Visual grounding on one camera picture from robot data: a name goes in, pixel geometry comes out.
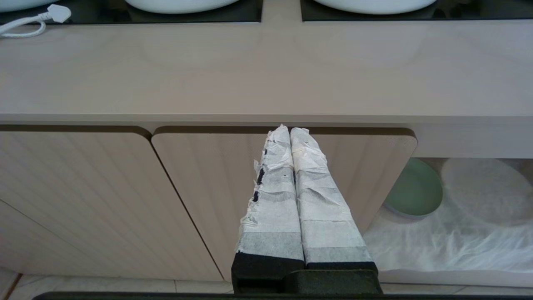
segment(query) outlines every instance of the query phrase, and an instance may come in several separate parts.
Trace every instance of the tile floor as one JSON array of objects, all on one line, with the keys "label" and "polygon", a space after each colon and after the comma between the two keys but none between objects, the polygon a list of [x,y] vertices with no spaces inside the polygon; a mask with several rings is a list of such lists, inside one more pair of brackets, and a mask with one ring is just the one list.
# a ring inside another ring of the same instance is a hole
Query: tile floor
[{"label": "tile floor", "polygon": [[[0,288],[2,279],[12,274],[0,269]],[[440,295],[529,295],[533,289],[500,288],[449,285],[404,285],[382,284],[386,294],[440,294]],[[175,281],[122,278],[85,278],[65,276],[24,275],[18,282],[9,300],[31,300],[48,291],[125,291],[155,293],[232,293],[228,282]]]}]

